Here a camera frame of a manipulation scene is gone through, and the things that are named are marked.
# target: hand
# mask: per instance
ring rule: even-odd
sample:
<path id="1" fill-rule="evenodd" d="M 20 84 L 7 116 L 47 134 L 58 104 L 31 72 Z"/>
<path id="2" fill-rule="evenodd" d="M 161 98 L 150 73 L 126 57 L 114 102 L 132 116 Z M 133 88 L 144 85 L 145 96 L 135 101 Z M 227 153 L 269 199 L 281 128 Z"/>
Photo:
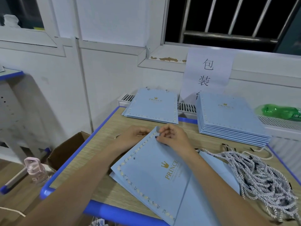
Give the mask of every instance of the hand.
<path id="1" fill-rule="evenodd" d="M 180 156 L 182 156 L 182 153 L 187 152 L 187 150 L 193 149 L 186 132 L 174 124 L 162 126 L 159 130 L 159 133 L 160 136 L 156 137 L 156 140 L 167 144 Z"/>
<path id="2" fill-rule="evenodd" d="M 135 146 L 150 131 L 146 127 L 132 125 L 112 142 L 112 146 L 122 154 Z"/>

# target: window frame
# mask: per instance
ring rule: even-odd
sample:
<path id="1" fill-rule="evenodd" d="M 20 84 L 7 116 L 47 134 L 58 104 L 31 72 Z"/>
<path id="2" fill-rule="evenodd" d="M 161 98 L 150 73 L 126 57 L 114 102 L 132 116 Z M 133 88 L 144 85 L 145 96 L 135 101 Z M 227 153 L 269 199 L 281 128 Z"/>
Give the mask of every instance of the window frame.
<path id="1" fill-rule="evenodd" d="M 139 67 L 184 72 L 189 47 L 216 48 L 164 42 L 168 4 L 169 0 L 154 0 L 150 5 L 150 42 L 147 44 L 147 57 Z M 299 70 L 301 56 L 239 50 L 230 78 L 301 88 Z"/>
<path id="2" fill-rule="evenodd" d="M 45 30 L 0 26 L 0 48 L 65 56 L 51 0 L 36 0 Z"/>

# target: gold crown logo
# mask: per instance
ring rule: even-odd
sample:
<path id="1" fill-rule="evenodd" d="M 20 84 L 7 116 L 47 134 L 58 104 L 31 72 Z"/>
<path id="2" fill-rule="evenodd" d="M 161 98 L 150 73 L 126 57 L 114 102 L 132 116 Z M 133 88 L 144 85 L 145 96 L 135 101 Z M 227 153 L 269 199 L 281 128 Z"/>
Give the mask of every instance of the gold crown logo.
<path id="1" fill-rule="evenodd" d="M 168 167 L 169 167 L 168 163 L 167 163 L 167 162 L 165 162 L 165 161 L 164 161 L 164 162 L 162 162 L 161 164 L 162 164 L 162 165 L 161 165 L 161 167 L 165 167 L 165 168 L 168 168 Z"/>

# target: metal window bar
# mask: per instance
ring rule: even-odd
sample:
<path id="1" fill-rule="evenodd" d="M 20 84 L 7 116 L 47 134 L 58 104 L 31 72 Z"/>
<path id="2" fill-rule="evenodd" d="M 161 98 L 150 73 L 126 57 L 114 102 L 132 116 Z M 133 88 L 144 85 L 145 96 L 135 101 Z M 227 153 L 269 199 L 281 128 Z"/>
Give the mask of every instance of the metal window bar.
<path id="1" fill-rule="evenodd" d="M 266 14 L 266 12 L 269 8 L 269 5 L 270 5 L 271 1 L 272 0 L 267 0 L 266 1 L 265 7 L 262 10 L 262 13 L 261 13 L 261 15 L 258 19 L 257 25 L 254 29 L 254 32 L 253 32 L 252 36 L 244 36 L 244 35 L 233 35 L 232 34 L 232 31 L 233 31 L 233 28 L 235 26 L 235 23 L 236 23 L 241 5 L 243 3 L 243 0 L 238 0 L 237 7 L 236 7 L 236 10 L 235 10 L 233 19 L 231 21 L 231 24 L 230 24 L 228 34 L 208 32 L 216 0 L 212 0 L 211 7 L 210 7 L 210 12 L 209 12 L 208 19 L 207 19 L 207 24 L 206 24 L 206 27 L 205 27 L 205 31 L 204 32 L 187 31 L 186 30 L 186 25 L 187 25 L 187 19 L 188 19 L 188 15 L 189 15 L 191 0 L 186 0 L 185 8 L 184 8 L 184 14 L 183 14 L 183 20 L 182 20 L 182 26 L 181 26 L 181 32 L 180 32 L 180 37 L 179 37 L 179 43 L 181 43 L 181 44 L 183 43 L 184 36 L 190 35 L 190 36 L 206 37 L 206 38 L 221 38 L 221 39 L 225 39 L 225 40 L 238 40 L 238 41 L 248 41 L 248 42 L 265 42 L 265 43 L 274 43 L 274 44 L 276 44 L 278 42 L 278 39 L 282 36 L 286 25 L 288 24 L 289 20 L 292 17 L 293 12 L 296 10 L 296 7 L 298 6 L 298 4 L 301 0 L 296 0 L 296 2 L 294 4 L 290 14 L 288 15 L 288 17 L 286 19 L 286 22 L 284 23 L 284 25 L 283 25 L 283 27 L 282 27 L 282 29 L 281 29 L 281 31 L 280 31 L 277 38 L 256 37 L 256 35 L 258 33 L 258 30 L 261 26 L 261 23 L 263 22 L 263 19 L 265 17 L 265 14 Z"/>

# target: white radiator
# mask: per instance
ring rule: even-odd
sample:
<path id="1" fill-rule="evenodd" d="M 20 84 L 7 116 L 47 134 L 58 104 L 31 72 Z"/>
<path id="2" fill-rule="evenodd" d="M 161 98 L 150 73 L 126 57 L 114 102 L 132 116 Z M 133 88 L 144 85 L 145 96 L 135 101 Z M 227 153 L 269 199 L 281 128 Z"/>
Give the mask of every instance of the white radiator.
<path id="1" fill-rule="evenodd" d="M 124 94 L 118 99 L 119 106 L 127 107 L 135 95 Z M 196 119 L 194 105 L 178 102 L 178 115 Z M 279 159 L 292 171 L 301 185 L 301 122 L 258 116 L 267 131 L 273 136 L 269 146 Z"/>

